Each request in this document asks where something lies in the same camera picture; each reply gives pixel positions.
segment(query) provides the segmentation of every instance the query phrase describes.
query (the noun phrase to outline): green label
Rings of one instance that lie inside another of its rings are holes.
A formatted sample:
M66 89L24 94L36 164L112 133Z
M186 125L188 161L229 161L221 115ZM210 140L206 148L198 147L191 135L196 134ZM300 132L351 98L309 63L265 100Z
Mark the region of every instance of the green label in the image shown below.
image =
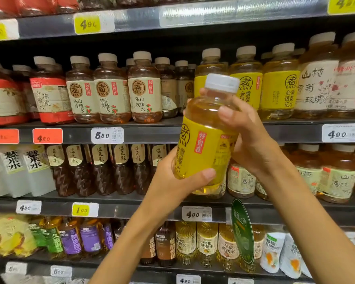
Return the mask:
M234 199L231 206L231 219L235 242L242 259L247 264L254 263L254 234L246 208L239 199Z
M50 253L60 253L63 251L62 241L56 228L41 229L41 231Z
M38 247L46 246L46 240L42 234L41 228L37 224L29 224L29 229L33 234L37 246Z

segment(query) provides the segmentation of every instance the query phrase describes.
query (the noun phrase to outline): bottle label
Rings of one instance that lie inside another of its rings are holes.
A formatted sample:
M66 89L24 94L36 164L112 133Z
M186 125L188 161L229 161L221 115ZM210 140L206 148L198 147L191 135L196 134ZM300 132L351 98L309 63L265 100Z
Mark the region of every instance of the bottle label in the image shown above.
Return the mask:
M322 168L312 169L296 166L298 172L309 186L310 191L315 195L317 193L318 184L321 181Z
M225 240L221 234L218 238L218 251L226 259L236 259L239 257L237 243Z
M264 190L259 181L256 181L256 190L259 191L261 194L267 195L267 192Z
M300 66L295 109L326 110L338 61L318 61Z
M212 167L217 172L213 183L221 183L237 137L184 117L175 158L177 175L185 178Z
M181 236L176 232L176 248L182 254L190 254L196 249L196 231L190 236Z
M113 248L113 234L112 234L112 226L109 224L104 225L104 243L105 246L111 250Z
M0 117L26 113L26 106L21 93L14 82L0 79Z
M200 89L205 87L207 76L198 76L194 78L194 97L197 98L200 96Z
M259 72L237 73L230 76L240 80L237 97L251 105L254 109L258 109L263 74Z
M340 62L336 68L329 109L355 109L355 60Z
M128 145L115 145L114 147L114 161L116 164L126 163L129 159Z
M194 98L194 82L177 81L177 107L186 107L189 98Z
M61 236L64 252L66 252L66 254L77 254L82 251L76 228L59 230L59 235Z
M349 199L355 184L355 171L322 168L318 191L339 199Z
M107 145L98 144L92 147L92 158L94 165L101 165L108 160L108 148Z
M300 71L265 73L262 82L262 109L293 109Z
M260 241L254 241L254 258L259 259L262 256L264 238Z
M56 228L41 229L41 232L45 237L47 249L50 253L63 252L61 237L59 236Z
M23 171L25 169L20 160L20 154L17 150L10 150L7 152L0 152L0 157L4 162L5 171L7 174Z
M152 148L152 165L157 166L158 162L161 161L167 155L167 145L155 145Z
M162 110L172 110L177 108L176 101L176 80L163 79L162 83Z
M69 145L66 149L68 163L77 166L83 162L83 154L80 145Z
M197 247L199 251L205 255L212 255L217 251L218 233L214 237L203 237L197 233Z
M65 80L59 78L31 78L30 84L39 112L71 111Z
M152 237L148 242L145 243L141 258L153 258L155 255L155 241L154 237Z
M100 114L115 115L130 112L128 81L124 79L96 79L100 100Z
M94 81L68 81L66 85L74 114L99 112Z
M131 78L128 83L131 112L150 114L162 111L161 79Z
M161 260L171 260L175 255L175 236L155 234L156 253Z
M29 224L29 229L32 232L32 235L34 237L35 243L37 244L38 247L45 247L46 246L46 240L45 237L42 234L41 228L39 227L38 224Z
M50 145L46 148L46 153L51 166L59 166L64 162L64 153L61 145Z
M234 163L227 174L227 187L235 192L250 194L255 190L256 177Z
M86 252L95 252L101 249L100 237L96 226L82 227L80 235Z
M145 145L144 144L134 144L131 145L131 155L134 163L141 163L145 160Z
M24 159L28 172L39 172L50 167L45 147L43 145L32 145L32 150L24 153Z

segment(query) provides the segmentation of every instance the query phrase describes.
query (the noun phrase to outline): yellow bottle label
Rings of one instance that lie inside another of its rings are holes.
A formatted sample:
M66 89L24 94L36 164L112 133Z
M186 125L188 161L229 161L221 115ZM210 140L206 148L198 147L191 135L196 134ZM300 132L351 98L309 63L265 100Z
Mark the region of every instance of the yellow bottle label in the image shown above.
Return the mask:
M198 76L194 78L194 97L197 98L200 96L200 89L205 86L207 76Z
M339 199L349 199L355 184L355 171L322 168L318 191Z
M237 137L238 134L227 134L184 117L175 159L176 174L185 178L212 167L217 172L212 183L220 184Z
M293 109L300 71L265 73L262 82L262 109Z
M237 97L251 105L254 109L259 108L260 92L262 90L262 73L237 73L230 75L240 80Z

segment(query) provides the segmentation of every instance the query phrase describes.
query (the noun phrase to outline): red price tag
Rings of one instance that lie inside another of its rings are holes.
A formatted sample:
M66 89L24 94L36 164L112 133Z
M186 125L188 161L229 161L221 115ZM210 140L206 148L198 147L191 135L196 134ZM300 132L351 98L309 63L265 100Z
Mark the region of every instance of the red price tag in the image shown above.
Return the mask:
M63 130L61 128L33 128L33 143L61 144Z
M20 131L17 128L0 128L0 144L20 143Z

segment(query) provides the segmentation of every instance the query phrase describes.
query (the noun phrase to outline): green promotional sign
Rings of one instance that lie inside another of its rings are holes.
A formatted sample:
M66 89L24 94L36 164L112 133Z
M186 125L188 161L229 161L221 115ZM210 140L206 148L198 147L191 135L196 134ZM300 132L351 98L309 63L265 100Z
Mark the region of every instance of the green promotional sign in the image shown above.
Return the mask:
M239 199L234 199L231 205L231 221L242 259L247 264L254 263L254 234L246 208Z

